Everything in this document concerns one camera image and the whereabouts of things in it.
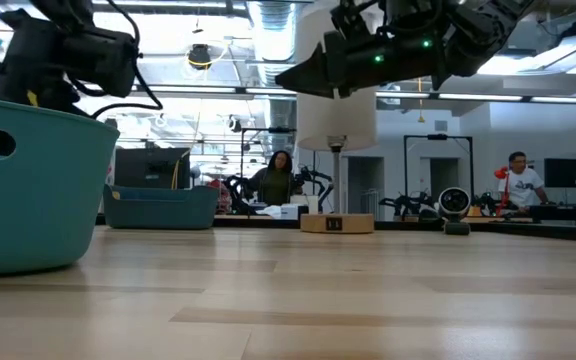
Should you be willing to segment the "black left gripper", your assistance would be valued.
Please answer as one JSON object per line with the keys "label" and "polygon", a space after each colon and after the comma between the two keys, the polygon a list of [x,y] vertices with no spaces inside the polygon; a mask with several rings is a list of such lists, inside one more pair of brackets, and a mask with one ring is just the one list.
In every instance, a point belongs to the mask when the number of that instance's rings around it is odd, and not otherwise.
{"label": "black left gripper", "polygon": [[59,28],[23,9],[3,12],[0,19],[13,30],[0,61],[0,99],[83,116],[75,106],[79,94],[65,80]]}

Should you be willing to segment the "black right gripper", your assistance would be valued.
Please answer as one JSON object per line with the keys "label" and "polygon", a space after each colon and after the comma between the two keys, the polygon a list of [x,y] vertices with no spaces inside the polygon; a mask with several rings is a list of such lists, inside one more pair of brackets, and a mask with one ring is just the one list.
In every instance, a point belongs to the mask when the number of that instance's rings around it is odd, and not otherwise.
{"label": "black right gripper", "polygon": [[367,41],[367,30],[353,30],[346,35],[337,30],[326,32],[325,53],[318,43],[307,60],[276,75],[275,83],[286,90],[325,97],[327,80],[339,98],[350,97],[367,87],[360,72]]}

